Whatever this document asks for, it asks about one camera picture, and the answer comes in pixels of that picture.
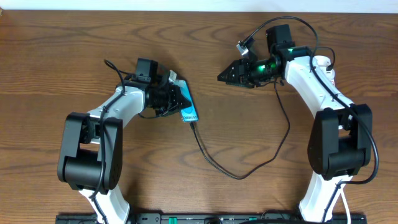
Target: robotic arm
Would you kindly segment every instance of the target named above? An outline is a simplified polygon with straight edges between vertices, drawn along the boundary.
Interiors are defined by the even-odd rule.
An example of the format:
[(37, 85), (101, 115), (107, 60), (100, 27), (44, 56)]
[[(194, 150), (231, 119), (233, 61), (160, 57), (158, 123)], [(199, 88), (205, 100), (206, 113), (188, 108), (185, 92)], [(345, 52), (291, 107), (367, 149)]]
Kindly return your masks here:
[[(257, 60), (252, 50), (254, 39), (237, 45), (243, 56), (235, 60), (218, 80), (229, 85), (254, 88), (272, 79), (286, 79), (303, 98), (314, 116), (312, 133), (308, 143), (308, 158), (313, 175), (304, 199), (299, 204), (302, 218), (309, 222), (323, 222), (332, 219), (331, 211), (343, 190), (340, 186), (333, 197), (333, 191), (340, 181), (349, 181), (362, 166), (370, 161), (371, 143), (363, 127), (358, 125), (349, 111), (337, 102), (321, 85), (310, 66), (312, 54), (308, 47), (296, 47), (290, 35), (289, 25), (275, 26), (267, 30), (269, 60)], [(355, 105), (334, 85), (335, 71), (330, 59), (315, 56), (313, 67), (321, 81), (344, 104), (350, 107), (371, 130), (372, 113), (367, 105)], [(339, 129), (350, 131), (348, 136), (339, 137)]]
[[(130, 206), (123, 199), (118, 181), (123, 161), (123, 128), (130, 120), (146, 107), (155, 109), (156, 117), (181, 111), (184, 121), (197, 120), (187, 84), (176, 77), (172, 70), (159, 68), (157, 62), (139, 58), (136, 74), (121, 80), (124, 86), (120, 83), (115, 94), (101, 106), (85, 114), (73, 112), (68, 115), (58, 178), (88, 199), (99, 223), (110, 220), (112, 224), (124, 224), (129, 216)], [(82, 144), (101, 144), (103, 110), (107, 110), (102, 118), (105, 146), (98, 152), (82, 149)], [(105, 149), (104, 161), (102, 149)], [(104, 171), (101, 171), (102, 163), (105, 163)], [(99, 185), (100, 194), (96, 194), (101, 172), (104, 172), (104, 178)]]

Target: cable connector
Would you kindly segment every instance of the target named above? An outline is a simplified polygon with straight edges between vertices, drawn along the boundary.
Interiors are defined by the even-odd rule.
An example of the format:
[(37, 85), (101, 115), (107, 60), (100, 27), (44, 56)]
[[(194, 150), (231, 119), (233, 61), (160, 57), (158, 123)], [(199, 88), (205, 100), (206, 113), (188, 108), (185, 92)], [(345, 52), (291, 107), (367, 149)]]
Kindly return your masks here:
[(238, 42), (238, 44), (236, 45), (236, 48), (238, 49), (239, 53), (241, 53), (241, 55), (243, 57), (245, 57), (247, 55), (247, 53), (249, 53), (249, 49), (242, 44), (242, 42)]
[(174, 84), (176, 80), (177, 80), (177, 74), (173, 70), (170, 70), (169, 83)]
[(329, 72), (329, 71), (332, 71), (333, 66), (334, 66), (333, 64), (330, 64), (329, 66), (327, 66), (327, 67), (326, 67), (326, 71), (328, 71), (328, 72)]
[(102, 107), (102, 110), (105, 110), (105, 113), (108, 112), (108, 107), (106, 107), (106, 106), (103, 106), (103, 107)]

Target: white cable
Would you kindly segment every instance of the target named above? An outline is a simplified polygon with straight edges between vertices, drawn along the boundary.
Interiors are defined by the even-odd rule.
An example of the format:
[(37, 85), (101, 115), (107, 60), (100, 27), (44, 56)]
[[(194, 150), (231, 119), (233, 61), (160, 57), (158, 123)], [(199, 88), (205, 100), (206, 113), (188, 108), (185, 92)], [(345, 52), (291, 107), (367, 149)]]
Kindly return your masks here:
[(344, 208), (346, 209), (347, 224), (351, 224), (351, 214), (349, 213), (349, 208), (348, 208), (346, 196), (344, 195), (343, 189), (341, 190), (341, 199), (343, 199)]

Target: white robotic arm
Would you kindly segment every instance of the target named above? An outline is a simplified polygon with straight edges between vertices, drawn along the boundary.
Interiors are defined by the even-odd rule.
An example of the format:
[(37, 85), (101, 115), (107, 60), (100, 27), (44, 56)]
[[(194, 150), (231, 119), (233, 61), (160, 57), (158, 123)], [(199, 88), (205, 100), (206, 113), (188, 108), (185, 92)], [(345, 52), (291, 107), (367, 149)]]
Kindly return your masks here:
[[(316, 79), (311, 71), (309, 61), (310, 57), (304, 56), (287, 62), (285, 71), (287, 82), (298, 91), (314, 117), (318, 111), (323, 111), (325, 108), (331, 108), (333, 110), (343, 109), (344, 106), (336, 102)], [(317, 74), (328, 88), (333, 93), (337, 94), (338, 98), (343, 100), (347, 105), (352, 104), (353, 102), (341, 94), (335, 87), (335, 71), (333, 69), (330, 71), (326, 70), (327, 66), (330, 64), (330, 59), (325, 56), (315, 56), (313, 60), (313, 66)], [(325, 180), (322, 175), (313, 172), (307, 193), (299, 204), (303, 219), (309, 222), (322, 222), (323, 213), (325, 212), (325, 208), (333, 194), (336, 184), (342, 180), (348, 181), (351, 179), (352, 176), (341, 175), (333, 177), (331, 180)], [(331, 213), (333, 207), (343, 187), (344, 185), (341, 186), (338, 193), (335, 195), (326, 215), (326, 221), (332, 218)]]
[[(130, 120), (147, 106), (155, 109), (157, 117), (181, 111), (183, 121), (197, 120), (185, 81), (177, 80), (172, 70), (164, 74), (157, 71), (157, 62), (139, 58), (132, 80), (121, 77), (122, 84), (101, 106), (86, 114), (71, 113), (65, 122), (58, 178), (88, 199), (98, 223), (124, 224), (129, 218), (130, 206), (123, 199), (118, 180), (123, 128)], [(99, 151), (81, 149), (81, 143), (99, 144)]]

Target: green component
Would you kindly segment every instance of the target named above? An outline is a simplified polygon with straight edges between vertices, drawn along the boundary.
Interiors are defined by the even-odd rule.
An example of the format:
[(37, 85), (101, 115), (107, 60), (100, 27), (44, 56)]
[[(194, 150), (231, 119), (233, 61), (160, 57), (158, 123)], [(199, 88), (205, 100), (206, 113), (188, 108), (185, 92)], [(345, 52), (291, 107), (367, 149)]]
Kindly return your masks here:
[(266, 68), (265, 65), (261, 65), (261, 66), (258, 67), (258, 69), (259, 69), (260, 72), (263, 71), (265, 68)]
[(177, 218), (170, 217), (169, 218), (169, 224), (177, 224)]

